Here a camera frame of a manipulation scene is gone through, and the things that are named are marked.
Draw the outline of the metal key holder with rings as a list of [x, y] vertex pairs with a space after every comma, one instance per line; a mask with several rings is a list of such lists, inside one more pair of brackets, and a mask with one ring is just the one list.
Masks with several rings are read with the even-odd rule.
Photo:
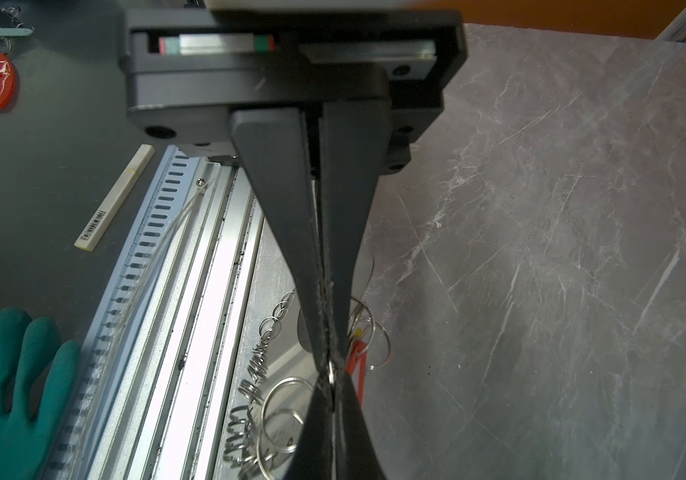
[[257, 265], [221, 436], [217, 479], [280, 479], [308, 422], [318, 372], [296, 289], [275, 241]]

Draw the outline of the green work glove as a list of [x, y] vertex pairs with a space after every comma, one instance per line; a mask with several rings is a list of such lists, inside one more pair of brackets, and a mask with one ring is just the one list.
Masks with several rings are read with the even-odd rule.
[[69, 404], [80, 357], [56, 324], [0, 310], [0, 479], [35, 479]]

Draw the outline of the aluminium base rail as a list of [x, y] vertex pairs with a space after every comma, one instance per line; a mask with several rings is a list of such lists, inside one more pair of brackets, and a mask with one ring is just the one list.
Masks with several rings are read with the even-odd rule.
[[82, 349], [47, 479], [216, 479], [263, 230], [244, 172], [164, 153]]

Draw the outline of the white barcode label strip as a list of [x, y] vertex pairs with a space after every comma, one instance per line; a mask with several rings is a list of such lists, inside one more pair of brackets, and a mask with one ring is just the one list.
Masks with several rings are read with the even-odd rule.
[[142, 144], [103, 199], [74, 246], [92, 252], [155, 154], [155, 148]]

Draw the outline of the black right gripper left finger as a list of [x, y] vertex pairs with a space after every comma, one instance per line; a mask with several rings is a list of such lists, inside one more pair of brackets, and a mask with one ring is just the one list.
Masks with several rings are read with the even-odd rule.
[[334, 369], [321, 373], [314, 386], [308, 416], [286, 480], [333, 477]]

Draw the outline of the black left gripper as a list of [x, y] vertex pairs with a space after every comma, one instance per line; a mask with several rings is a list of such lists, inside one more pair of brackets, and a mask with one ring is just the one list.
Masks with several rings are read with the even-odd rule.
[[[460, 12], [144, 8], [125, 11], [120, 28], [131, 121], [191, 156], [234, 157], [236, 147], [292, 274], [315, 366], [327, 366], [324, 314], [329, 357], [343, 360], [353, 275], [380, 172], [401, 171], [411, 145], [443, 112], [443, 91], [468, 55]], [[390, 106], [342, 101], [378, 97]], [[298, 109], [317, 116], [322, 106], [323, 309]]]

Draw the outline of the red key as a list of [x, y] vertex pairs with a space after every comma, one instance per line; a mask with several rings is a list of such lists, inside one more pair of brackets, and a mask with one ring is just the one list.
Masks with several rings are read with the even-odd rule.
[[355, 340], [346, 367], [347, 373], [354, 380], [355, 391], [360, 405], [364, 401], [367, 372], [367, 352], [365, 348], [366, 343], [364, 341]]

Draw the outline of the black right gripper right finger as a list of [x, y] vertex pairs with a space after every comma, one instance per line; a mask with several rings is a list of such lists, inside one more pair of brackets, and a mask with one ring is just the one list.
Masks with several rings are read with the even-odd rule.
[[334, 381], [334, 451], [337, 479], [385, 479], [351, 376], [344, 370]]

